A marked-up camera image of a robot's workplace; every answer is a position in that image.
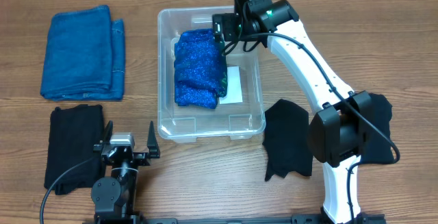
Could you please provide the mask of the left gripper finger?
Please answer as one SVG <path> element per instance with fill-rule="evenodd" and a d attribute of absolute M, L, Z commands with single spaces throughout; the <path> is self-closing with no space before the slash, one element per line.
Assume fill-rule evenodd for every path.
<path fill-rule="evenodd" d="M 109 144 L 110 139 L 113 134 L 113 121 L 109 121 L 107 125 L 105 126 L 105 129 L 103 130 L 103 134 L 101 137 L 101 143 L 102 144 Z"/>
<path fill-rule="evenodd" d="M 159 145 L 155 136 L 154 123 L 152 121 L 149 125 L 148 140 L 146 145 L 149 150 L 149 155 L 160 155 Z"/>

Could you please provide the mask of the blue sparkly cloth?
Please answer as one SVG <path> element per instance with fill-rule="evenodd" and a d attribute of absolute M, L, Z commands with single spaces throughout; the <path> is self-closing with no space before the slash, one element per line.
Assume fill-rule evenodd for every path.
<path fill-rule="evenodd" d="M 212 29 L 183 32 L 175 43 L 175 103 L 214 109 L 227 95 L 224 44 L 214 40 Z"/>

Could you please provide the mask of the clear plastic container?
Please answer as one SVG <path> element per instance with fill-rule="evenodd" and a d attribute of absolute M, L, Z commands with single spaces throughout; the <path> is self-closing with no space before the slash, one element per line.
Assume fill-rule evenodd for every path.
<path fill-rule="evenodd" d="M 158 132 L 177 143 L 196 142 L 200 137 L 228 136 L 232 140 L 248 139 L 262 133 L 266 126 L 263 94 L 259 74 L 259 51 L 242 50 L 240 43 L 227 56 L 227 67 L 238 66 L 243 102 L 216 106 L 178 106 L 175 103 L 175 43 L 183 32 L 207 29 L 214 14 L 230 13 L 231 6 L 171 8 L 162 10 L 158 25 Z"/>

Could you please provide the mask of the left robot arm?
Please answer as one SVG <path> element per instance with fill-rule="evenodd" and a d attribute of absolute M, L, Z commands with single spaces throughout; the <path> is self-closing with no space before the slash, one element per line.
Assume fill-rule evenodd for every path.
<path fill-rule="evenodd" d="M 135 152 L 131 132 L 113 132 L 109 121 L 93 151 L 100 154 L 105 166 L 111 166 L 111 175 L 98 179 L 91 190 L 95 223 L 145 223 L 141 212 L 134 210 L 138 168 L 149 166 L 160 157 L 154 123 L 150 122 L 146 142 L 147 152 Z"/>

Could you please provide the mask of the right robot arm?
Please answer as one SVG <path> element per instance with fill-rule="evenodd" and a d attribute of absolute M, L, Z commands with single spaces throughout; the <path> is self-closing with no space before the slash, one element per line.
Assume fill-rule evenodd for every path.
<path fill-rule="evenodd" d="M 261 43 L 297 81 L 313 111 L 307 145 L 322 163 L 322 221 L 369 223 L 357 197 L 357 169 L 371 138 L 372 100 L 330 68 L 286 0 L 233 0 L 234 12 L 213 16 L 214 40 L 228 55 L 239 42 Z"/>

